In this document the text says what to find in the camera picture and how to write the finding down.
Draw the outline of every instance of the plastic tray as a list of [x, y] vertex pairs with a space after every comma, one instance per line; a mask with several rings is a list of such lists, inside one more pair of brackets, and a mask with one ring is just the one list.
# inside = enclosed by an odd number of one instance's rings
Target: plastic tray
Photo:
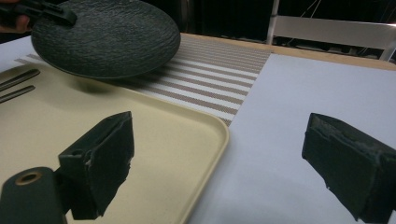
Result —
[[43, 64], [0, 74], [0, 82], [31, 69], [35, 90], [0, 104], [0, 183], [28, 168], [59, 167], [57, 156], [101, 119], [131, 111], [135, 155], [127, 180], [95, 221], [184, 223], [229, 140], [218, 118], [136, 91], [73, 77]]

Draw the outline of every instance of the table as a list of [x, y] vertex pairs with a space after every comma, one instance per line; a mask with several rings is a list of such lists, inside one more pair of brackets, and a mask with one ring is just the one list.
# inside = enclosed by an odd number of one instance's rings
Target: table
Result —
[[[322, 113], [396, 148], [396, 65], [184, 36], [273, 52], [230, 123], [230, 145], [189, 222], [356, 223], [302, 159], [304, 130], [309, 113]], [[2, 64], [29, 48], [28, 40], [0, 46], [12, 52]]]

